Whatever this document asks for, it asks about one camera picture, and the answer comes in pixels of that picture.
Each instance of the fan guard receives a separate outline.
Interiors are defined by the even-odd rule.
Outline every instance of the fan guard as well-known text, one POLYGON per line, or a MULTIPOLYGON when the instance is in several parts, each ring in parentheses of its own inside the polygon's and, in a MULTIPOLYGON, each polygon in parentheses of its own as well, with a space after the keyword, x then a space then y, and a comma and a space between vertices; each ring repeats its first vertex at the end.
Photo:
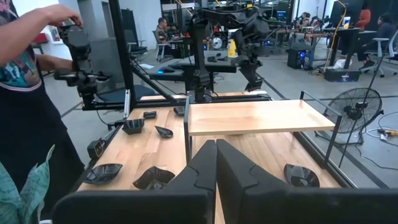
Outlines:
MULTIPOLYGON (((337 133, 350 133, 355 120, 357 121, 353 131, 358 131, 365 126, 372 123, 376 117, 382 113, 382 101, 380 94, 373 89, 370 89, 369 95, 362 108, 362 103, 368 88, 353 88, 347 90, 333 99, 329 106, 342 115, 340 127, 337 133)), ((326 109, 323 113, 331 122, 337 122, 337 115, 332 111, 326 109)))

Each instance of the concrete floor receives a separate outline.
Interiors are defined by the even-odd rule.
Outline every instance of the concrete floor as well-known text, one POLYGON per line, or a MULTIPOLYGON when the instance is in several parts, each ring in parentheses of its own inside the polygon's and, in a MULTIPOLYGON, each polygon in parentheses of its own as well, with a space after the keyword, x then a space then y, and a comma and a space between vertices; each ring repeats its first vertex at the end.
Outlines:
MULTIPOLYGON (((324 47, 319 46, 316 58, 325 58, 325 55, 326 52, 324 47)), ((143 62, 154 65, 157 63, 154 57, 154 53, 149 52, 148 57, 144 59, 143 62)), ((325 99, 334 98, 340 93, 352 88, 366 88, 369 86, 369 82, 372 78, 372 74, 364 74, 361 75, 358 82, 331 83, 324 80, 322 77, 309 75, 306 71, 289 68, 287 66, 286 54, 260 57, 259 59, 264 65, 260 67, 257 72, 270 84, 269 86, 263 84, 262 89, 266 90, 275 100, 280 99, 280 97, 272 89, 276 89, 282 95, 290 99, 298 99, 302 90, 308 91, 317 98, 325 99)), ((356 58, 354 58, 353 61, 354 64, 351 68, 358 68, 361 66, 361 64, 356 61, 356 58)), ((220 73, 220 77, 216 79, 222 79, 221 77, 223 80, 217 81, 217 85, 215 86, 215 91, 218 93, 243 91, 246 86, 247 81, 240 72, 236 74, 220 73)), ((386 72, 385 78, 376 77, 374 81, 373 89, 378 91, 383 97, 382 102, 385 114, 398 111, 398 107, 396 106, 398 100, 398 90, 396 89, 397 79, 398 77, 393 77, 391 73, 386 72)), ((134 83, 139 84, 140 82, 140 79, 134 76, 134 83)), ((161 83, 176 93, 184 92, 185 89, 183 83, 161 83)), ((67 87, 65 82, 56 81, 52 77, 45 77, 45 84, 47 93, 63 116, 63 122, 68 128, 68 132, 82 161, 87 164, 90 158, 88 157, 86 147, 93 140, 107 135, 108 129, 106 125, 100 121, 95 111, 82 111, 80 109, 79 104, 81 98, 79 98, 75 88, 67 87)), ((310 104, 320 112, 323 112, 323 108, 318 103, 311 101, 310 104)), ((99 115, 105 122, 112 122, 123 117, 120 111, 100 111, 99 115)), ((393 114, 384 118, 381 125, 392 128, 398 127, 397 116, 398 114, 393 114)), ((371 123, 368 129, 377 128, 377 122, 380 117, 381 116, 371 123)), ((320 148, 324 151, 326 150, 328 144, 326 140, 315 137, 313 133, 307 134, 320 146, 320 148)), ((357 135, 357 133, 354 134, 353 141, 357 139, 357 135)), ((347 135, 345 134, 338 135, 338 141, 346 141, 346 138, 347 135)), ((398 147, 384 143, 378 138, 371 137, 367 134, 364 134, 364 140, 365 143, 358 147, 363 156, 372 159, 381 167, 398 169, 398 147)), ((390 142, 398 144, 398 140, 394 139, 394 137, 391 137, 390 142)), ((396 178, 398 175, 397 170, 378 167, 375 163, 360 157, 358 149, 354 146, 349 146, 346 157, 341 165, 341 170, 358 187, 398 187, 398 178, 396 178)), ((342 150, 342 148, 333 148, 331 160, 335 164, 339 163, 342 150)))

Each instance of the black bowl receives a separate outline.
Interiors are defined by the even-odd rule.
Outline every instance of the black bowl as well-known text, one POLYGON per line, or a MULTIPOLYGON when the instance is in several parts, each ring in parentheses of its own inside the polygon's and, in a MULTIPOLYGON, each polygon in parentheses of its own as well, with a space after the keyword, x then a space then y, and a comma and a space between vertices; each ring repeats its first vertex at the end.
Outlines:
POLYGON ((127 120, 124 122, 122 129, 126 134, 137 134, 141 133, 144 124, 145 119, 127 120))
POLYGON ((107 184, 118 175, 122 166, 122 164, 103 164, 95 167, 87 174, 84 183, 96 185, 107 184))
POLYGON ((296 187, 319 187, 317 175, 310 169, 286 164, 284 168, 285 179, 296 187))
POLYGON ((161 189, 165 187, 175 175, 167 170, 159 169, 155 166, 147 169, 136 181, 132 184, 141 190, 153 189, 154 184, 162 185, 160 188, 155 187, 155 189, 161 189))
POLYGON ((159 127, 159 126, 155 126, 155 128, 156 128, 157 132, 159 133, 159 135, 162 138, 171 138, 171 137, 173 137, 173 131, 172 130, 169 130, 167 128, 162 128, 162 127, 159 127))

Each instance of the black robotic arm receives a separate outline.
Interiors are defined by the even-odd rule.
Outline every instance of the black robotic arm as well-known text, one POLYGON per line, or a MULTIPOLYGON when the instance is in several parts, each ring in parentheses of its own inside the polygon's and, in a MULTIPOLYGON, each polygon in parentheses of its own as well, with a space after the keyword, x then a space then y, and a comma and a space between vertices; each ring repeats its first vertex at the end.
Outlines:
POLYGON ((220 11, 207 8, 197 10, 190 21, 189 33, 193 39, 193 53, 195 56, 195 98, 203 101, 204 89, 210 82, 210 76, 205 68, 203 40, 205 27, 208 21, 218 22, 227 29, 238 29, 231 38, 234 40, 238 57, 231 61, 238 66, 248 80, 246 90, 257 90, 261 87, 262 80, 257 77, 256 70, 262 66, 257 59, 258 47, 253 43, 258 39, 267 37, 270 32, 266 14, 258 7, 250 7, 238 11, 220 11))

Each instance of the wooden table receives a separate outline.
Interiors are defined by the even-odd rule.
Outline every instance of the wooden table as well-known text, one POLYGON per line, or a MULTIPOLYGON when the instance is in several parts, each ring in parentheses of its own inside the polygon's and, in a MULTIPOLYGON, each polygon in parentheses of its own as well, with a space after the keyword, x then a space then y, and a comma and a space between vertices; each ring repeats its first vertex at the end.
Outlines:
MULTIPOLYGON (((220 96, 237 94, 241 93, 219 93, 220 96)), ((142 100, 150 100, 154 97, 146 96, 142 100)), ((78 190, 137 190, 132 183, 152 166, 169 170, 175 175, 182 171, 186 164, 183 118, 176 116, 173 108, 135 109, 129 119, 142 118, 145 111, 154 110, 157 111, 156 119, 146 120, 142 133, 128 136, 120 130, 96 163, 95 166, 107 163, 123 164, 118 176, 107 185, 96 186, 83 183, 78 190), (173 138, 161 139, 155 130, 155 125, 171 129, 174 132, 173 138)), ((321 187, 340 187, 290 133, 196 136, 193 137, 193 154, 196 154, 197 150, 209 139, 227 140, 257 165, 283 181, 285 181, 283 169, 285 164, 289 163, 305 166, 314 171, 320 179, 321 187)), ((216 223, 224 223, 218 193, 216 223)))
POLYGON ((335 124, 303 100, 190 105, 190 136, 329 131, 335 124))
POLYGON ((277 30, 276 33, 277 34, 288 34, 288 33, 292 33, 292 32, 298 32, 298 29, 280 29, 277 30))
POLYGON ((309 37, 309 38, 322 38, 322 37, 328 37, 330 34, 329 33, 309 34, 309 33, 303 33, 303 32, 295 32, 294 35, 309 37))

